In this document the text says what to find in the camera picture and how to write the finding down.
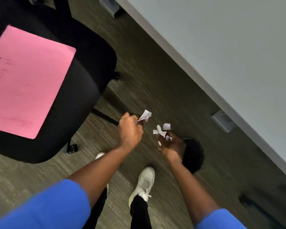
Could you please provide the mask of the person's left hand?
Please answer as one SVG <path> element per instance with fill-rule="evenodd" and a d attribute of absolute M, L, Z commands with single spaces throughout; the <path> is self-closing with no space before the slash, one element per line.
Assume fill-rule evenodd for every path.
<path fill-rule="evenodd" d="M 134 150 L 139 144 L 143 135 L 143 128 L 138 127 L 123 127 L 123 116 L 121 117 L 118 125 L 119 129 L 119 143 L 118 147 L 122 148 L 128 153 Z"/>

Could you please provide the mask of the person's right hand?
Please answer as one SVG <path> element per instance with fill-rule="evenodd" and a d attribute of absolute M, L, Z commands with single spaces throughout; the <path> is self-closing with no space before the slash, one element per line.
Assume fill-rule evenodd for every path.
<path fill-rule="evenodd" d="M 170 165 L 181 164 L 185 147 L 185 142 L 174 132 L 173 148 L 160 151 L 165 156 Z"/>

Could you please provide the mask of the torn white paper scrap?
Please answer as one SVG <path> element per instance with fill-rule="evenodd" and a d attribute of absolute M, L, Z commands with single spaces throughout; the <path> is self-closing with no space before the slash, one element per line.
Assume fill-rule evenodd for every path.
<path fill-rule="evenodd" d="M 147 122 L 148 119 L 152 116 L 152 112 L 148 111 L 148 110 L 145 110 L 143 112 L 143 114 L 141 115 L 141 117 L 137 120 L 137 122 L 140 122 L 140 121 L 145 121 Z"/>

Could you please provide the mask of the person's left forearm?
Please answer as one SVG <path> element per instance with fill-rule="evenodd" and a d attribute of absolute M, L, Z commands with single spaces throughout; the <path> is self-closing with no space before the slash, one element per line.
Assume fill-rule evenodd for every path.
<path fill-rule="evenodd" d="M 135 147 L 128 143 L 118 144 L 111 151 L 67 177 L 84 190 L 91 208 L 96 204 L 115 171 Z"/>

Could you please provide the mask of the person's right forearm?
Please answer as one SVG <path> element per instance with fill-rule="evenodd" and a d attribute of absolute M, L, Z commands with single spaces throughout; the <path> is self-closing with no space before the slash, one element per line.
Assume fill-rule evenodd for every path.
<path fill-rule="evenodd" d="M 220 209 L 216 201 L 199 183 L 179 159 L 169 160 L 171 172 L 176 179 L 194 226 L 215 210 Z"/>

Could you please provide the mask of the black round waste bin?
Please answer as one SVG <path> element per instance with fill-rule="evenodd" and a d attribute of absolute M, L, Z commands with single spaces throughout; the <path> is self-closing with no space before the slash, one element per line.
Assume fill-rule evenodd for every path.
<path fill-rule="evenodd" d="M 194 138 L 183 137 L 182 140 L 186 144 L 182 164 L 191 174 L 195 174 L 202 168 L 205 160 L 203 147 L 200 142 Z"/>

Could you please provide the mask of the white right sneaker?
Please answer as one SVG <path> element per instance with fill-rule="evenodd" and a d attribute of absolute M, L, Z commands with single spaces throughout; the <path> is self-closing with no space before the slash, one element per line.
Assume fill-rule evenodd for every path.
<path fill-rule="evenodd" d="M 129 197 L 129 207 L 136 196 L 140 196 L 145 202 L 148 201 L 151 195 L 149 194 L 155 180 L 155 170 L 152 167 L 143 169 L 138 177 L 137 186 Z"/>

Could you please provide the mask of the black office chair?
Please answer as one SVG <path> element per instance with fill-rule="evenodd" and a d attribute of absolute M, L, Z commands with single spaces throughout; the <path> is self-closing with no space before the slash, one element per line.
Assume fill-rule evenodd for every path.
<path fill-rule="evenodd" d="M 113 79 L 117 55 L 97 33 L 74 19 L 68 0 L 54 0 L 55 8 L 29 0 L 0 0 L 0 36 L 8 25 L 76 49 L 62 86 L 35 139 L 0 131 L 0 154 L 38 164 L 54 157 L 86 120 Z"/>

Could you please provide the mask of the black right trouser leg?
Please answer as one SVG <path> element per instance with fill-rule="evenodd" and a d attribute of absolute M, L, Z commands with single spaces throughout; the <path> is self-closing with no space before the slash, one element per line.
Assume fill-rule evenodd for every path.
<path fill-rule="evenodd" d="M 132 216 L 130 229 L 152 229 L 148 204 L 141 196 L 136 195 L 133 198 L 130 215 Z"/>

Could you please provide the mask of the black trouser leg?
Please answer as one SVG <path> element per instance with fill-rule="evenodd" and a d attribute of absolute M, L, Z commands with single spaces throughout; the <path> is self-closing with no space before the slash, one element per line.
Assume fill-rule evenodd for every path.
<path fill-rule="evenodd" d="M 136 195 L 133 198 L 130 215 L 132 216 L 130 229 L 152 229 L 148 204 L 141 196 Z"/>
<path fill-rule="evenodd" d="M 108 192 L 108 185 L 98 198 L 97 202 L 91 209 L 90 216 L 88 220 L 86 221 L 85 225 L 83 226 L 82 229 L 95 229 L 96 224 L 98 222 L 99 216 L 101 215 L 103 211 L 103 207 L 105 205 L 106 199 L 107 199 L 107 192 Z"/>

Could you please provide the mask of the black left trouser leg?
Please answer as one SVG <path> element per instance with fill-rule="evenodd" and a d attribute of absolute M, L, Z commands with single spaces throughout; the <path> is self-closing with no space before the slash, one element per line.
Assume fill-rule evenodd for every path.
<path fill-rule="evenodd" d="M 95 229 L 96 224 L 98 222 L 99 216 L 101 215 L 103 211 L 103 207 L 105 205 L 106 199 L 107 199 L 107 192 L 108 192 L 108 185 L 98 198 L 97 202 L 91 209 L 90 216 L 88 220 L 86 221 L 85 225 L 83 226 L 82 229 Z"/>

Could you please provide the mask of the blue right sleeve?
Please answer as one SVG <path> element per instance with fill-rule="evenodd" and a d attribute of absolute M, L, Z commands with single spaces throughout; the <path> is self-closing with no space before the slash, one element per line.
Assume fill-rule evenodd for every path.
<path fill-rule="evenodd" d="M 228 210 L 221 208 L 206 216 L 194 229 L 247 229 Z"/>

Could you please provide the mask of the blue sleeve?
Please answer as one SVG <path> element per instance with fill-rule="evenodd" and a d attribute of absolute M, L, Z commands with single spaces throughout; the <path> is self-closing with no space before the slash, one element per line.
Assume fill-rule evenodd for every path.
<path fill-rule="evenodd" d="M 228 210 L 221 208 L 206 216 L 194 229 L 247 229 Z"/>
<path fill-rule="evenodd" d="M 85 191 L 64 179 L 0 219 L 0 229 L 82 229 L 91 213 Z"/>

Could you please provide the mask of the pink paper sheet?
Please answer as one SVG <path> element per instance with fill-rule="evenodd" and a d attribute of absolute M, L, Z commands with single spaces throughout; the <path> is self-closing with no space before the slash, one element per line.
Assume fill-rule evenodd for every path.
<path fill-rule="evenodd" d="M 36 138 L 75 53 L 74 47 L 6 27 L 0 36 L 0 131 Z"/>

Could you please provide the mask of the blue left sleeve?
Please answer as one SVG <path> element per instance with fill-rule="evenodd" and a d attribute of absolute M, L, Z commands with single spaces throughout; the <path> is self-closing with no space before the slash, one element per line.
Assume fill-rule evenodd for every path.
<path fill-rule="evenodd" d="M 82 229 L 91 213 L 85 191 L 64 179 L 0 219 L 0 229 Z"/>

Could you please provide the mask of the grey table bracket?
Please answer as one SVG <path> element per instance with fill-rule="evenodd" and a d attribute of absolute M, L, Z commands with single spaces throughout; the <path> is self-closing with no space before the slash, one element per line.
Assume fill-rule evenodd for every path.
<path fill-rule="evenodd" d="M 232 132 L 237 128 L 236 123 L 223 111 L 218 110 L 211 116 L 211 119 L 219 126 L 225 133 Z"/>
<path fill-rule="evenodd" d="M 113 18 L 116 18 L 122 10 L 122 7 L 116 0 L 99 0 L 99 2 Z"/>

